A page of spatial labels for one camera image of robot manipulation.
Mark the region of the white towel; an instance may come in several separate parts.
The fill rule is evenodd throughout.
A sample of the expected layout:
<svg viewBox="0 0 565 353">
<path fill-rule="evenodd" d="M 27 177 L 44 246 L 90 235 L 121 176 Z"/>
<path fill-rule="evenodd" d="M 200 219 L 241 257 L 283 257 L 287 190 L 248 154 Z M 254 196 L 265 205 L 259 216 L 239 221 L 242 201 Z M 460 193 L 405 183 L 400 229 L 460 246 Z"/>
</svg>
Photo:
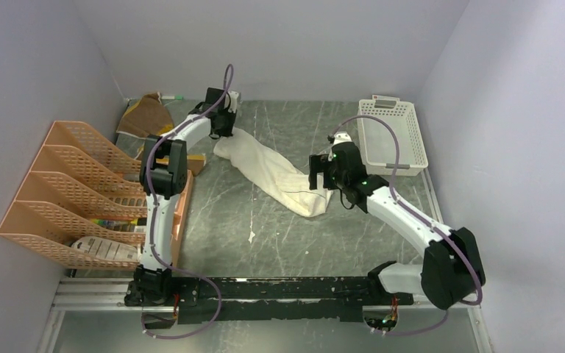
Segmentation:
<svg viewBox="0 0 565 353">
<path fill-rule="evenodd" d="M 311 190 L 307 174 L 248 132 L 234 128 L 231 137 L 218 141 L 213 153 L 229 160 L 250 182 L 297 215 L 312 218 L 326 213 L 333 192 L 322 187 Z"/>
</svg>

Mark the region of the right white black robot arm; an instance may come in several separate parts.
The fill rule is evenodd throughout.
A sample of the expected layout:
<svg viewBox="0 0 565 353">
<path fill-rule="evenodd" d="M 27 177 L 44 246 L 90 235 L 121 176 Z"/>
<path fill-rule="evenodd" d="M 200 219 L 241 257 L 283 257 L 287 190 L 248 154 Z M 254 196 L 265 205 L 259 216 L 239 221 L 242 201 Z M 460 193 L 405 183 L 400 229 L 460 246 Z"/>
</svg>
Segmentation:
<svg viewBox="0 0 565 353">
<path fill-rule="evenodd" d="M 486 282 L 473 233 L 453 229 L 425 215 L 383 177 L 368 174 L 353 142 L 333 145 L 329 154 L 309 157 L 309 188 L 339 191 L 351 207 L 396 230 L 422 257 L 420 265 L 387 262 L 369 273 L 369 298 L 386 304 L 395 293 L 425 296 L 440 310 L 457 303 L 478 305 Z"/>
</svg>

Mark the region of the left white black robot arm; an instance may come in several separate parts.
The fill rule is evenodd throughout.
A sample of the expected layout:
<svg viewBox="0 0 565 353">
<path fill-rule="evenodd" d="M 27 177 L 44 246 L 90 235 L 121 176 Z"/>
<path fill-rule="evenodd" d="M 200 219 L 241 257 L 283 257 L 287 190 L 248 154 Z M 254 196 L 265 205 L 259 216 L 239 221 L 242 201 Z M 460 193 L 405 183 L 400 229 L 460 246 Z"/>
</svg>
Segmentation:
<svg viewBox="0 0 565 353">
<path fill-rule="evenodd" d="M 170 132 L 145 140 L 140 184 L 146 194 L 146 237 L 124 303 L 163 306 L 174 296 L 172 239 L 175 211 L 188 183 L 188 150 L 204 138 L 232 135 L 240 93 L 208 88 L 186 119 Z"/>
</svg>

